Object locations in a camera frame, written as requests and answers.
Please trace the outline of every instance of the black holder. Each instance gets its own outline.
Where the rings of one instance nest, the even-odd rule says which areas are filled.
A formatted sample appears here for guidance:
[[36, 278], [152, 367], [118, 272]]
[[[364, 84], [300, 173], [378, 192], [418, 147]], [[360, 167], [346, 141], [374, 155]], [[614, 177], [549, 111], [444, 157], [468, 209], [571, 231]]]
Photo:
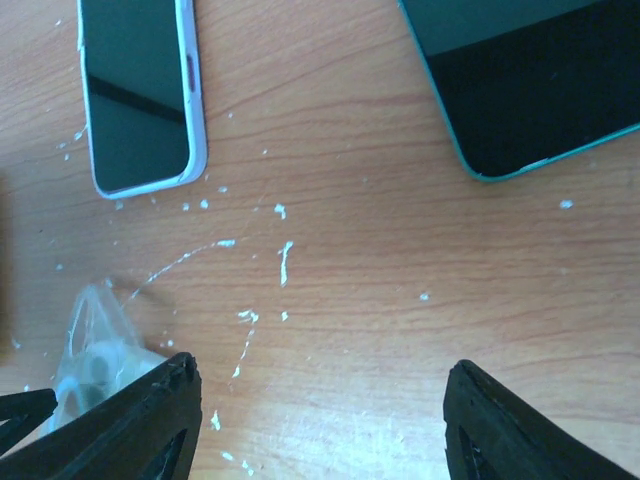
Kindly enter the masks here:
[[[73, 422], [0, 460], [3, 480], [187, 480], [202, 422], [196, 361], [179, 353]], [[0, 450], [48, 418], [53, 390], [0, 398]]]
[[444, 419], [452, 480], [638, 480], [469, 360], [449, 374]]

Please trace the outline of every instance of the teal smartphone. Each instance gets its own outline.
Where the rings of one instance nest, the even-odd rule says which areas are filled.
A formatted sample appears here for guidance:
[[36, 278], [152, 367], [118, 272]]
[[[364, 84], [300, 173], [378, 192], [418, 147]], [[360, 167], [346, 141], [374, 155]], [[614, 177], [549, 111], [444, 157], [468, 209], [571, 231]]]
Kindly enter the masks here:
[[401, 0], [463, 165], [504, 180], [640, 128], [640, 0]]

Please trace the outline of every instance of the wooden table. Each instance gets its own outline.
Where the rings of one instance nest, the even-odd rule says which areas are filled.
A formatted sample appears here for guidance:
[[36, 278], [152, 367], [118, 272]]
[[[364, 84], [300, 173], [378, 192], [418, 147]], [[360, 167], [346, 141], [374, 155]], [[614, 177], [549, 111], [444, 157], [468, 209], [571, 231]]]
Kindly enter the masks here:
[[640, 474], [640, 135], [484, 185], [395, 2], [197, 6], [206, 177], [117, 210], [74, 141], [75, 1], [3, 1], [0, 393], [50, 385], [84, 285], [173, 265], [134, 318], [197, 356], [194, 479], [446, 478], [460, 358]]

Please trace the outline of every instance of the dark object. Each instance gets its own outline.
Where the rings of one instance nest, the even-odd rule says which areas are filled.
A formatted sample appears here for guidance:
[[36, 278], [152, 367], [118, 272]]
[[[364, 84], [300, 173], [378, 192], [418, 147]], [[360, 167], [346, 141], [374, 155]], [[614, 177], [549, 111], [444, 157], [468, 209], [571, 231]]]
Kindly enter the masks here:
[[452, 480], [638, 480], [469, 360], [449, 374], [444, 419]]
[[[78, 419], [0, 460], [0, 478], [187, 480], [202, 421], [200, 392], [195, 359], [174, 355]], [[31, 412], [11, 397], [30, 402]], [[9, 395], [0, 406], [43, 421], [55, 407], [52, 397], [52, 390]], [[10, 443], [4, 432], [0, 440], [3, 447]]]
[[33, 432], [58, 406], [53, 390], [15, 393], [0, 397], [0, 455]]
[[463, 164], [506, 179], [640, 128], [640, 0], [402, 0]]

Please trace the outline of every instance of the phone screen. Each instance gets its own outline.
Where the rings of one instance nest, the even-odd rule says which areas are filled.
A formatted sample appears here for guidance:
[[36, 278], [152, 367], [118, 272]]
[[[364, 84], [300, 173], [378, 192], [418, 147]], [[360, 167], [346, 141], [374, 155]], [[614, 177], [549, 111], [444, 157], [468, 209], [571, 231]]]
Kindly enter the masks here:
[[107, 193], [174, 178], [189, 142], [175, 0], [82, 0], [96, 183]]
[[500, 178], [640, 126], [640, 0], [403, 0], [460, 153]]

